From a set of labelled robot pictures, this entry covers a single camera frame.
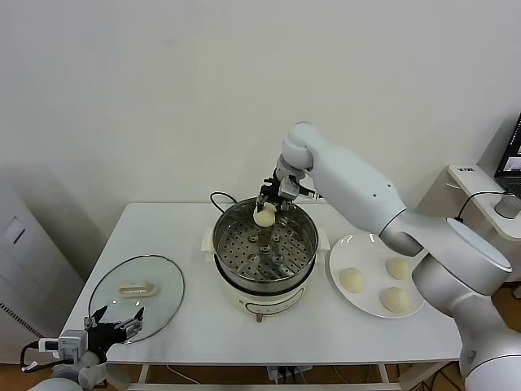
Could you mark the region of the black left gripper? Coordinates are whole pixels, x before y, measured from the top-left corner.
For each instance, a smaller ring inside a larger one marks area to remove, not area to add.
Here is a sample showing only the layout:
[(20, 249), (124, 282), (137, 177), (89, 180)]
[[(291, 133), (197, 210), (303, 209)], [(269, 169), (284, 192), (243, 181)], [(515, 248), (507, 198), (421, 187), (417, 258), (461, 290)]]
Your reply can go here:
[(124, 343), (142, 330), (144, 310), (145, 308), (141, 307), (131, 319), (125, 320), (120, 326), (119, 323), (99, 323), (107, 311), (106, 305), (92, 315), (84, 317), (84, 328), (89, 328), (88, 350), (97, 358), (106, 358), (108, 350), (114, 344)]

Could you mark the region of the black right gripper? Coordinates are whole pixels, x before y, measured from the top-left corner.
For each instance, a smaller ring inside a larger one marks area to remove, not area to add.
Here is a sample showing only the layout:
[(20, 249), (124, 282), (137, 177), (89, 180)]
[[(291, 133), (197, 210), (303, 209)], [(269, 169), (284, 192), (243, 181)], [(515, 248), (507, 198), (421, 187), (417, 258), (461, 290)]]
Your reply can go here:
[(279, 194), (280, 186), (281, 183), (275, 175), (263, 180), (263, 184), (261, 185), (261, 193), (257, 196), (256, 199), (256, 211), (258, 213), (263, 210), (265, 203), (268, 200), (279, 200), (278, 211), (280, 212), (287, 211), (290, 208), (290, 201), (284, 199)]

